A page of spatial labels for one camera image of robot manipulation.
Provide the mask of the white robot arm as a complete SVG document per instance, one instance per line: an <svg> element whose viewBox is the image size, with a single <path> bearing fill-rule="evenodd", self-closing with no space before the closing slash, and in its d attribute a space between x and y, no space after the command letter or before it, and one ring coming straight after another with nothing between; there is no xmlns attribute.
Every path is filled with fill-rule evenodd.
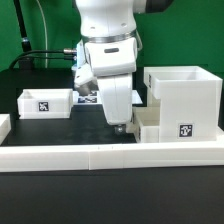
<svg viewBox="0 0 224 224"><path fill-rule="evenodd" d="M132 74L142 42L136 13L165 11L174 0L74 0L81 17L74 86L99 89L106 121L123 133L132 118Z"/></svg>

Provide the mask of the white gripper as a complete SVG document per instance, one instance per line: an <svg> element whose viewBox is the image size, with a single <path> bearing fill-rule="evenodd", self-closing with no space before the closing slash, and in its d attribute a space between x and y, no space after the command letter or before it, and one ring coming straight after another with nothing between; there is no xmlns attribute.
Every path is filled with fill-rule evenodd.
<svg viewBox="0 0 224 224"><path fill-rule="evenodd" d="M116 125L115 132L124 134L132 116L132 73L136 71L135 38L113 43L86 43L85 63L76 70L74 86L87 93L90 82L96 81L105 118Z"/></svg>

